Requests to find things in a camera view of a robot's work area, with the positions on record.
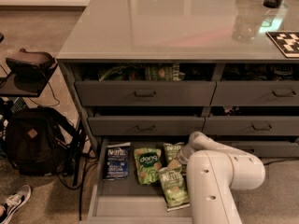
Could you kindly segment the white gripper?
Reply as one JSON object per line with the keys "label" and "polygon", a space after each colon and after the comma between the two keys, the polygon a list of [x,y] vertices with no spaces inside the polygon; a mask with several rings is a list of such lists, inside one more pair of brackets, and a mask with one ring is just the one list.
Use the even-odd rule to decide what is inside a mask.
{"label": "white gripper", "polygon": [[190,156],[194,153],[195,149],[187,144],[183,146],[177,153],[177,158],[173,159],[169,162],[167,167],[170,170],[180,170],[182,168],[181,164],[186,165],[188,163],[188,160]]}

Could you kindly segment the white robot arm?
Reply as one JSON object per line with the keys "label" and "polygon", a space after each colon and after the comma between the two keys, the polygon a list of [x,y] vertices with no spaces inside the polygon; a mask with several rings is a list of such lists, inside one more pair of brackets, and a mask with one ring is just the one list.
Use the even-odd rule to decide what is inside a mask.
{"label": "white robot arm", "polygon": [[193,132],[169,166],[186,166],[192,224],[242,224],[232,191],[257,189],[265,179],[253,154]]}

